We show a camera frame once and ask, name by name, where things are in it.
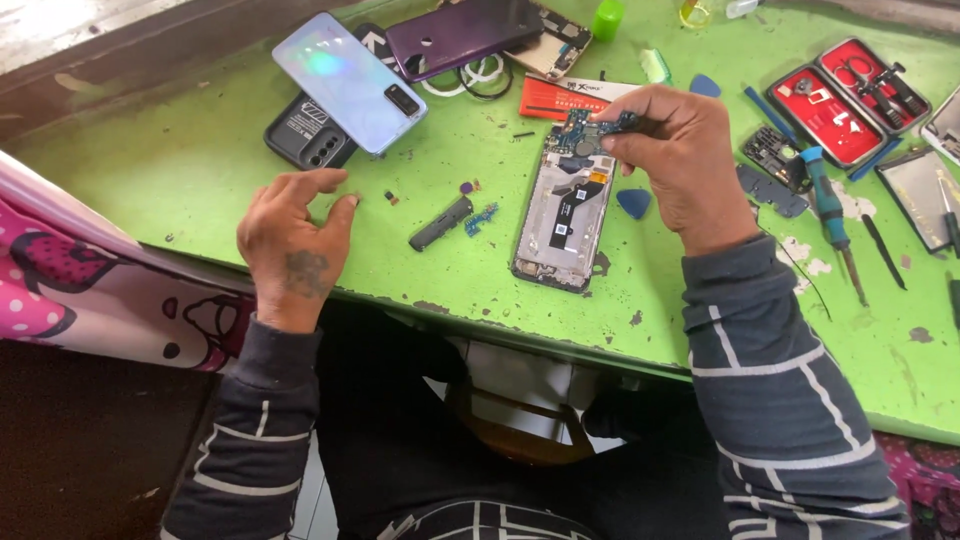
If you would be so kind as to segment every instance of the phone back cover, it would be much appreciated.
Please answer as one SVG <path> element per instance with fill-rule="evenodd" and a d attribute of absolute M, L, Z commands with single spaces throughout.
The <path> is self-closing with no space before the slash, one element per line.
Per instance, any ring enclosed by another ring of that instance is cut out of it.
<path fill-rule="evenodd" d="M 417 82 L 542 32 L 540 10 L 529 0 L 465 0 L 388 28 L 387 42 L 403 78 Z M 415 55 L 426 62 L 419 74 L 405 65 Z"/>
<path fill-rule="evenodd" d="M 381 154 L 426 114 L 426 104 L 329 13 L 320 13 L 274 49 L 274 60 L 371 154 Z M 399 85 L 419 106 L 408 118 L 384 95 Z"/>

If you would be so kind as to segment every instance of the worn green paint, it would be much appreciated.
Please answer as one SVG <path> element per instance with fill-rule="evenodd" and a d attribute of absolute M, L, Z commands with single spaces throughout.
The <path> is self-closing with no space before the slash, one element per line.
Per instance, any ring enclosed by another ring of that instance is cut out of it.
<path fill-rule="evenodd" d="M 551 5 L 590 21 L 594 2 L 553 0 Z M 381 26 L 428 8 L 422 2 L 380 2 L 342 12 L 353 26 Z M 851 34 L 864 37 L 910 69 L 909 80 L 934 103 L 960 84 L 956 42 L 850 18 L 824 8 L 763 8 L 743 20 L 720 21 L 705 31 L 681 28 L 672 2 L 633 4 L 613 43 L 594 43 L 572 75 L 643 82 L 637 51 L 656 46 L 678 85 L 706 73 L 722 88 L 734 141 L 743 141 L 763 118 L 740 90 L 766 87 L 778 76 Z M 137 239 L 188 254 L 242 264 L 233 229 L 253 190 L 290 167 L 264 146 L 264 127 L 296 94 L 270 58 L 276 41 L 109 108 L 70 120 L 7 145 L 40 174 Z M 200 88 L 198 83 L 209 82 Z M 494 103 L 466 94 L 452 99 L 422 92 L 431 109 L 384 160 L 358 153 L 344 191 L 366 195 L 357 210 L 353 249 L 340 285 L 354 296 L 418 313 L 459 331 L 539 350 L 635 369 L 681 374 L 686 363 L 680 275 L 682 247 L 660 222 L 656 208 L 640 222 L 612 204 L 600 251 L 609 259 L 588 298 L 521 282 L 508 264 L 525 209 L 541 135 L 549 123 L 516 114 L 519 80 Z M 513 140 L 517 132 L 538 136 Z M 960 177 L 960 171 L 954 169 Z M 477 179 L 474 204 L 497 202 L 500 212 L 474 238 L 454 230 L 425 253 L 406 241 L 457 197 L 457 186 Z M 642 174 L 615 187 L 646 186 Z M 391 190 L 392 207 L 382 193 Z M 928 256 L 876 176 L 847 183 L 877 208 L 876 222 L 894 257 L 908 255 L 910 292 L 890 278 L 873 241 L 848 220 L 853 252 L 871 300 L 865 309 L 807 213 L 787 221 L 765 209 L 761 224 L 780 238 L 811 244 L 810 259 L 833 271 L 814 278 L 827 299 L 829 322 L 812 289 L 800 297 L 804 313 L 828 344 L 880 429 L 960 443 L 960 343 L 949 320 L 946 272 L 956 260 Z M 323 215 L 333 201 L 312 205 Z M 930 343 L 911 341 L 923 327 Z"/>

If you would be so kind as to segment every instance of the tool case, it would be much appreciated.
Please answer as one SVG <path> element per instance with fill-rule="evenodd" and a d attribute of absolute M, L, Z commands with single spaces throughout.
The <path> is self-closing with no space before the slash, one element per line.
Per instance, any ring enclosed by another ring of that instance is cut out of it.
<path fill-rule="evenodd" d="M 769 88 L 767 97 L 842 169 L 854 168 L 919 124 L 930 102 L 858 37 L 830 47 Z"/>

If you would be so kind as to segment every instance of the tattooed hand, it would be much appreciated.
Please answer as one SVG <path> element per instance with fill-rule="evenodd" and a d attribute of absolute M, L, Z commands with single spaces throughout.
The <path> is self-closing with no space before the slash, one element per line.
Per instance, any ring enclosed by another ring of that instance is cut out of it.
<path fill-rule="evenodd" d="M 307 205 L 347 179 L 341 169 L 285 173 L 253 194 L 237 227 L 237 248 L 256 286 L 256 318 L 278 330 L 310 333 L 340 278 L 350 246 L 358 199 L 337 200 L 317 227 Z"/>

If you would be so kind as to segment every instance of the hand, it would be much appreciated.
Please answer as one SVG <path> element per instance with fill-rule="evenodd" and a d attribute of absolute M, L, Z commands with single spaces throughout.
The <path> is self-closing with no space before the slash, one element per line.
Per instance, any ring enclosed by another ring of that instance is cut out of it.
<path fill-rule="evenodd" d="M 307 205 L 347 179 L 341 169 L 281 174 L 253 194 L 237 227 L 237 248 L 256 287 L 256 318 L 281 331 L 312 333 L 333 284 L 344 271 L 359 199 L 337 200 L 317 227 Z"/>
<path fill-rule="evenodd" d="M 669 86 L 644 86 L 597 114 L 615 121 L 624 110 L 640 116 L 638 133 L 601 141 L 620 170 L 646 171 L 667 229 L 680 234 L 688 257 L 715 253 L 756 235 L 747 198 L 736 178 L 730 118 L 713 98 Z"/>

